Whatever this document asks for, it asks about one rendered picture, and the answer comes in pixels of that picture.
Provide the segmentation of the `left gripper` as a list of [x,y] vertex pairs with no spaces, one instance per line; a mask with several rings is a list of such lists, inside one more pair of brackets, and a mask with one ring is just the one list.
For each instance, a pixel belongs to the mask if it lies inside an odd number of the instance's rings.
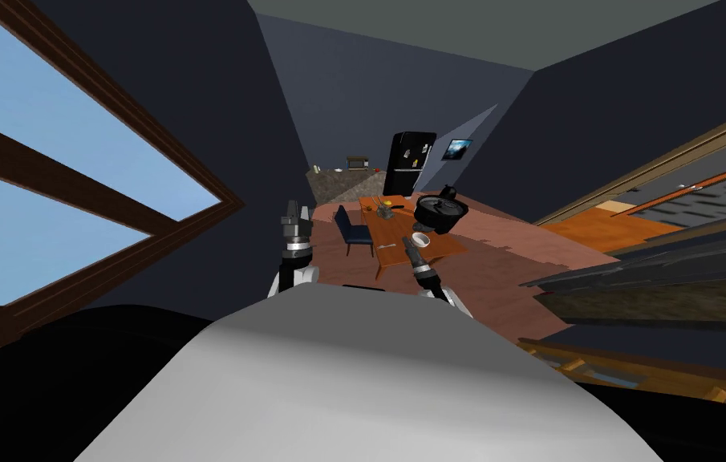
[[303,205],[299,216],[298,202],[289,200],[281,225],[282,236],[288,242],[309,242],[312,236],[312,210]]

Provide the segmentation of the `brown wooden table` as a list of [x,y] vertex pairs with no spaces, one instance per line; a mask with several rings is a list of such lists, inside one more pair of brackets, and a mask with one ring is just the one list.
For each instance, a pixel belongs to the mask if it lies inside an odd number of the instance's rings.
[[[412,226],[415,224],[413,218],[413,210],[416,207],[416,197],[407,200],[401,196],[387,196],[384,200],[390,201],[392,205],[403,205],[402,209],[397,209],[395,216],[389,220],[377,216],[376,205],[380,203],[377,197],[360,197],[359,205],[361,207],[361,217],[368,227],[371,238],[375,247],[375,255],[379,262],[375,280],[381,278],[386,268],[394,265],[410,264],[407,254],[405,253],[402,236],[411,236],[415,231]],[[451,257],[460,253],[466,253],[468,250],[451,234],[438,235],[436,233],[426,233],[430,237],[430,245],[420,247],[420,255],[430,265],[435,265],[438,261],[446,257]],[[396,247],[389,249],[376,250],[379,245],[396,244]]]

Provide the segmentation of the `black round pan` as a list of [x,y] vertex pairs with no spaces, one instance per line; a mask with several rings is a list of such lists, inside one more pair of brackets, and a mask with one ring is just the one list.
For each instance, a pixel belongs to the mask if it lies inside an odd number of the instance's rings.
[[413,210],[415,224],[412,230],[444,235],[449,233],[468,211],[468,206],[456,199],[440,195],[421,196]]

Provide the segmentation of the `stone kitchen counter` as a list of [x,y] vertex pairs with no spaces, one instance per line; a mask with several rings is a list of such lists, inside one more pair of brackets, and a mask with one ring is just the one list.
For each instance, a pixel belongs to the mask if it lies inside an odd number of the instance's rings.
[[349,156],[346,161],[345,168],[322,169],[314,164],[306,171],[310,191],[319,205],[383,194],[386,179],[383,169],[371,168],[366,156]]

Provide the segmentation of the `blue chair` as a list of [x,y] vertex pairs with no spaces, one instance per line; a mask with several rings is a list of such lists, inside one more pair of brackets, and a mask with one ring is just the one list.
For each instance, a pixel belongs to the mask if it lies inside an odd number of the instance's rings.
[[369,247],[371,256],[374,257],[374,244],[370,231],[366,225],[353,225],[348,216],[347,210],[340,205],[334,215],[334,222],[347,245],[347,253],[349,256],[353,245],[365,245]]

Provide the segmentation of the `black refrigerator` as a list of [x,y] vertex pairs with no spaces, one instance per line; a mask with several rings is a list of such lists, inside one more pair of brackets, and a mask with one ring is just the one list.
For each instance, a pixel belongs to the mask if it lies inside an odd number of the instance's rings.
[[383,187],[384,196],[410,197],[415,192],[436,138],[435,132],[400,132],[393,136]]

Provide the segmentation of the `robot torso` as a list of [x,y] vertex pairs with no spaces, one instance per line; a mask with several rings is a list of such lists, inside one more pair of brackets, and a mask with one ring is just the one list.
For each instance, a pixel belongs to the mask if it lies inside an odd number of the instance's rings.
[[306,283],[217,320],[75,462],[662,462],[435,298]]

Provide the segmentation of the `brown framed window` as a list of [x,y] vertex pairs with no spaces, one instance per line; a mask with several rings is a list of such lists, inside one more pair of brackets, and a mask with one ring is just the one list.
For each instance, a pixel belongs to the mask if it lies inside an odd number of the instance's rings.
[[0,133],[0,180],[146,234],[79,271],[0,306],[0,347],[109,293],[244,207],[152,114],[70,39],[32,0],[0,0],[0,27],[149,142],[217,203],[173,220]]

